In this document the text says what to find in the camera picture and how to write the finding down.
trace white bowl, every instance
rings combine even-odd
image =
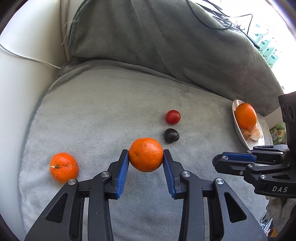
[[[265,141],[264,141],[264,136],[263,136],[263,131],[262,131],[262,128],[257,120],[257,123],[256,123],[256,126],[257,128],[260,130],[261,132],[261,138],[257,141],[254,141],[252,139],[248,139],[247,141],[245,141],[243,135],[242,135],[242,132],[237,124],[237,120],[235,119],[235,115],[234,115],[234,111],[235,109],[237,108],[237,106],[241,103],[244,103],[243,101],[241,100],[234,100],[233,103],[232,103],[232,115],[233,115],[233,122],[234,122],[234,127],[235,127],[235,130],[237,132],[237,136],[239,137],[239,140],[241,141],[241,143],[246,147],[248,148],[248,150],[252,150],[254,146],[264,146],[265,145]]]

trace garlic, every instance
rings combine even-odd
[[[252,130],[250,132],[250,138],[254,141],[259,140],[261,138],[261,136],[262,136],[262,133],[258,128],[255,128],[254,130]]]
[[[245,141],[250,139],[250,133],[248,131],[242,131],[242,136],[244,137]]]

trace screw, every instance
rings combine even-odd
[[[69,185],[74,185],[76,183],[76,180],[75,179],[70,179],[69,181],[68,181],[68,184]]]
[[[190,177],[191,173],[189,171],[183,171],[182,176],[183,177]]]
[[[216,183],[221,185],[224,183],[224,180],[222,178],[217,178]]]
[[[101,176],[102,176],[102,177],[108,177],[108,176],[110,176],[110,172],[107,172],[107,171],[102,172],[102,173],[101,173]]]

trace gray blanket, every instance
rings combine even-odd
[[[192,8],[208,25],[223,28],[195,3]],[[73,56],[144,66],[250,103],[263,116],[279,107],[283,91],[250,40],[205,27],[185,0],[87,0],[74,19]]]
[[[82,181],[106,170],[122,149],[129,149],[140,137],[158,140],[174,160],[200,178],[224,178],[257,219],[263,216],[264,196],[254,194],[242,177],[218,174],[212,166],[216,154],[246,151],[234,129],[232,101],[117,61],[92,60],[71,68],[48,90],[25,144],[19,188],[26,232],[61,188],[49,172],[54,154],[73,155]],[[181,113],[174,126],[164,120],[171,109]],[[271,144],[267,125],[258,118],[266,144]],[[166,144],[163,133],[170,127],[180,133],[180,139]],[[168,193],[162,167],[142,173],[130,165],[123,195],[110,201],[116,241],[177,240],[181,212],[182,201]]]

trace orange fruit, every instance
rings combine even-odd
[[[238,105],[235,112],[235,119],[240,129],[251,131],[257,122],[257,115],[254,108],[248,103]]]
[[[61,152],[52,157],[49,170],[55,180],[65,183],[69,179],[77,178],[79,167],[73,156]]]
[[[163,148],[157,140],[139,138],[131,144],[128,157],[134,168],[141,172],[152,172],[163,162]]]

